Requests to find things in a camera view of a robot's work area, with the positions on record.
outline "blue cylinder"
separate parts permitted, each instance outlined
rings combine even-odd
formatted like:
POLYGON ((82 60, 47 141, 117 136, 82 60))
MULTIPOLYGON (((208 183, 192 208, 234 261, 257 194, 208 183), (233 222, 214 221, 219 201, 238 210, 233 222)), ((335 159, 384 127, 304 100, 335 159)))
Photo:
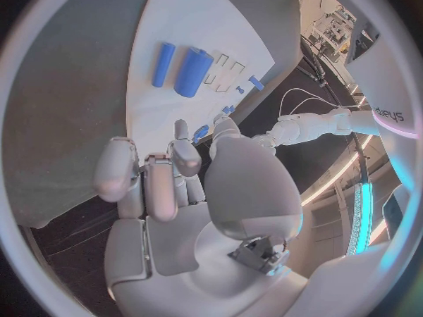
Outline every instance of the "blue cylinder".
POLYGON ((206 51, 190 47, 173 86, 175 91, 183 97, 194 97, 213 61, 206 51))
POLYGON ((175 45, 164 42, 161 44, 159 59, 157 60, 156 70, 154 71, 152 85, 155 87, 162 87, 164 78, 166 77, 173 53, 175 52, 175 45))

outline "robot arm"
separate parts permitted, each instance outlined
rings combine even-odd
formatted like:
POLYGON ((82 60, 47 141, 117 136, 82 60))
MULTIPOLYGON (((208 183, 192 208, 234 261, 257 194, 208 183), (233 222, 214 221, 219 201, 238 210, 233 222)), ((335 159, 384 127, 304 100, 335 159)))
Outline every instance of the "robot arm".
POLYGON ((345 108, 336 108, 324 115, 285 115, 265 135, 257 135, 253 140, 274 153, 275 147, 281 144, 312 141, 323 134, 349 135, 351 132, 379 135, 372 112, 351 112, 345 108))

